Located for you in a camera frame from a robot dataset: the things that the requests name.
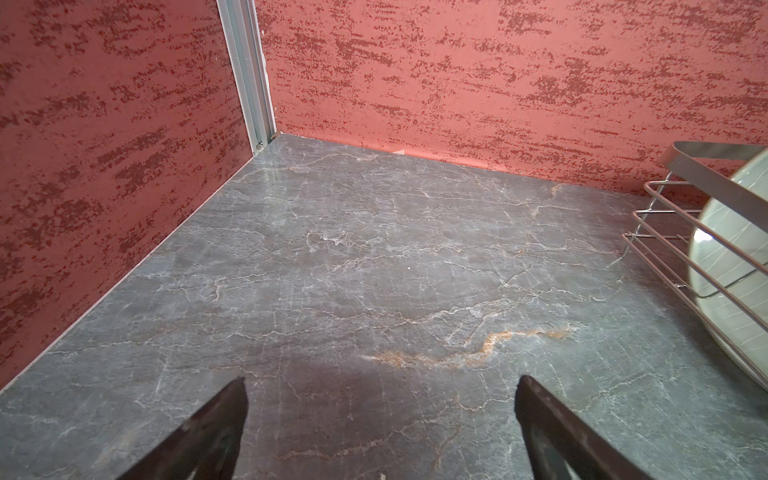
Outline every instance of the textured red wall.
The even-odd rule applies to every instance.
[[[278,127],[638,191],[671,141],[768,141],[754,0],[257,0]]]
[[[250,154],[215,0],[0,6],[0,385]]]

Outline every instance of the ceramic plate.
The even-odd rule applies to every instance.
[[[741,167],[731,180],[768,200],[768,149]],[[721,202],[711,199],[699,220],[758,262],[768,262],[768,233]],[[695,229],[692,238],[689,257],[758,316],[768,319],[768,276],[756,271],[706,232]],[[688,280],[697,294],[695,300],[699,308],[734,344],[741,347],[761,372],[768,373],[768,333],[690,267]],[[761,382],[755,372],[717,334],[709,330],[725,353],[763,388],[768,389],[768,385]]]

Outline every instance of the gray marble countertop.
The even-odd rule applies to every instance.
[[[530,478],[530,373],[659,479],[765,478],[768,393],[617,261],[644,202],[280,136],[0,395],[2,477],[113,478],[244,375],[238,478]]]

